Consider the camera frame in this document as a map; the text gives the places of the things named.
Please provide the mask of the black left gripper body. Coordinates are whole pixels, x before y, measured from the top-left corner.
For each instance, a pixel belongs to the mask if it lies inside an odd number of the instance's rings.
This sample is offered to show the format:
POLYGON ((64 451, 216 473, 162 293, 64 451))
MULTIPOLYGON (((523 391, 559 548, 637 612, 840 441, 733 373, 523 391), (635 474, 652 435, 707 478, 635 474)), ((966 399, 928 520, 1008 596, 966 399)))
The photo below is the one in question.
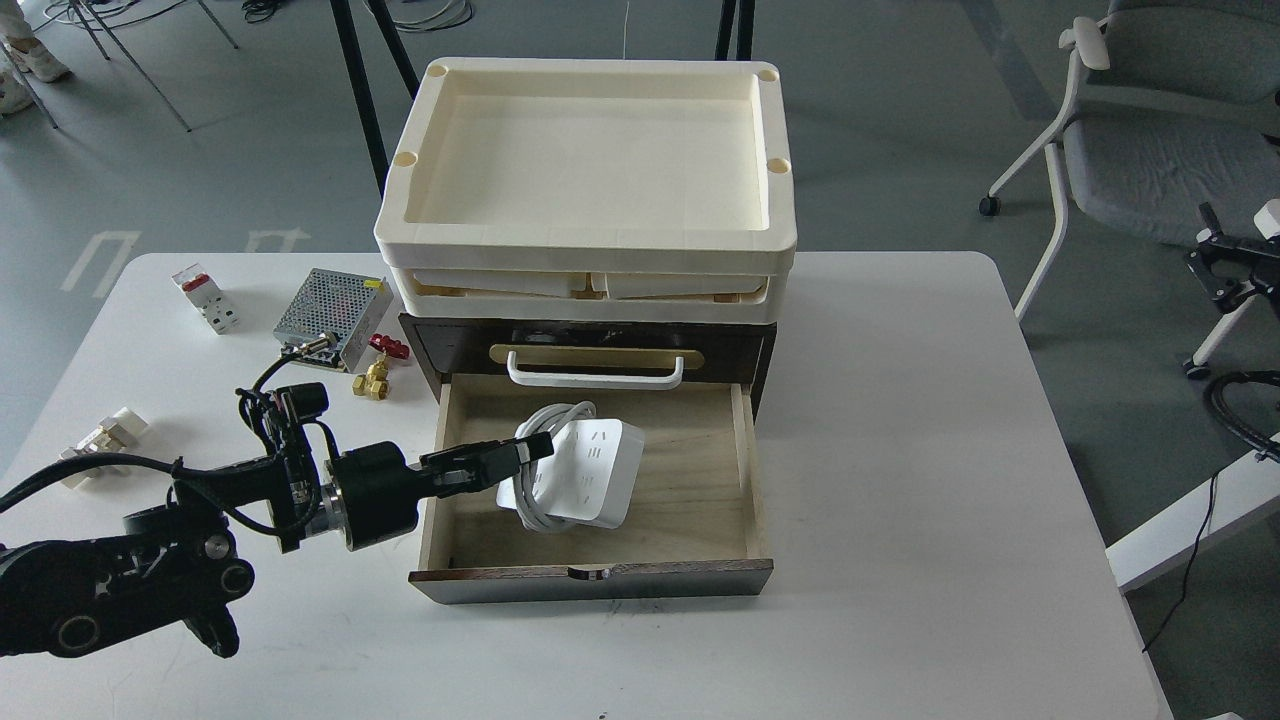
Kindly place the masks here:
POLYGON ((411 532, 419 524, 419 501, 436 493, 436 474, 410 466, 392 442, 346 451, 328 460, 326 470, 352 552, 411 532))

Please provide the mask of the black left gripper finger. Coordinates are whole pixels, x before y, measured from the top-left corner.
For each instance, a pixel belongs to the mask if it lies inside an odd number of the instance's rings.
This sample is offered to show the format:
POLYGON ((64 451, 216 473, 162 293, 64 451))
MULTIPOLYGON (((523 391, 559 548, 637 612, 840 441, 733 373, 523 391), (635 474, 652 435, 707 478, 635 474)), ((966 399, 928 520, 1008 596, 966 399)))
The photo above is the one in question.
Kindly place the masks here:
POLYGON ((525 438, 490 439, 424 455, 419 468, 419 497, 477 493, 518 475, 525 466, 553 452, 552 436, 538 432, 525 438))

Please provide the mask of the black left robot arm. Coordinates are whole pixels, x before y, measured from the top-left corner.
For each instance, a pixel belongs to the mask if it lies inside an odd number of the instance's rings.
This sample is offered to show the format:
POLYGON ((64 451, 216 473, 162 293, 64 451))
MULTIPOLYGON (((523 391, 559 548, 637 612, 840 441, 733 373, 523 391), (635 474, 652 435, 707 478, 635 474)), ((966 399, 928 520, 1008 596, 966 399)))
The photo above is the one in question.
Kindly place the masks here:
POLYGON ((255 580, 228 525, 237 507, 266 500, 285 552, 332 529, 344 534, 349 550, 361 550, 412 530, 421 498, 488 489, 552 452, 550 436, 540 432, 461 445, 410 466, 384 441, 328 461, 328 484, 301 439, 273 457, 214 471, 127 454, 55 462, 5 495, 3 506, 64 477, 120 464, 166 473, 175 498, 129 515, 123 536, 4 550, 3 653, 73 659, 180 621, 216 656, 230 657, 239 637, 227 606, 255 580))

